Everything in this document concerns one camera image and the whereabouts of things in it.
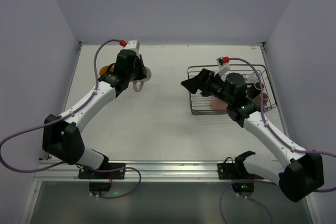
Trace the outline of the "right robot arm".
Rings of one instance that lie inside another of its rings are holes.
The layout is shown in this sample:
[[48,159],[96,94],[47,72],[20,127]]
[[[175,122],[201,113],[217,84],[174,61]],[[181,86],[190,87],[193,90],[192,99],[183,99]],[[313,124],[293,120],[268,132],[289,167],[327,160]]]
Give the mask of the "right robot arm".
[[263,109],[247,96],[247,84],[241,74],[232,72],[223,80],[218,74],[202,69],[181,85],[189,93],[200,91],[203,96],[211,95],[225,102],[229,117],[258,138],[277,160],[274,164],[254,154],[237,161],[244,171],[278,185],[293,202],[300,201],[324,184],[321,155],[308,152],[290,140],[266,118]]

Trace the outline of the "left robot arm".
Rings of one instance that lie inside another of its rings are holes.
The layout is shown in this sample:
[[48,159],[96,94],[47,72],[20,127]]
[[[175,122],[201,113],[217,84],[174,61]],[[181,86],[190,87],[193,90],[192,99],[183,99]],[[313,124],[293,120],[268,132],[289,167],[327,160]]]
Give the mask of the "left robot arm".
[[93,117],[116,99],[131,82],[146,79],[149,69],[142,56],[122,49],[112,68],[96,79],[95,86],[79,102],[59,116],[45,119],[42,148],[69,165],[102,169],[108,158],[85,146],[81,134]]

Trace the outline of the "white floral mug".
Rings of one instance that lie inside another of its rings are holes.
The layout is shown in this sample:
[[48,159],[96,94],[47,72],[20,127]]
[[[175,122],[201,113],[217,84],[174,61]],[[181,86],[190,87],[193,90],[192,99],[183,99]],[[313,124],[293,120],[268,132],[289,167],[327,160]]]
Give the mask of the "white floral mug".
[[113,70],[114,70],[114,64],[104,66],[100,69],[99,76],[102,76],[103,74],[108,73],[108,72],[113,72]]

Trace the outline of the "beige patterned mug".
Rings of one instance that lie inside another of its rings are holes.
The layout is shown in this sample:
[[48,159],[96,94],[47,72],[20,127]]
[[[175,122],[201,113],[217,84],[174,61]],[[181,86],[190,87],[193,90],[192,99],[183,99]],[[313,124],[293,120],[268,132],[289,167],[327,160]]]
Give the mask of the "beige patterned mug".
[[133,90],[135,92],[141,92],[142,89],[143,89],[143,86],[146,82],[148,82],[151,77],[152,77],[152,71],[148,68],[148,67],[145,67],[146,69],[146,75],[145,75],[145,78],[144,79],[141,79],[141,80],[136,80],[136,81],[133,81],[132,82],[132,87],[133,87]]

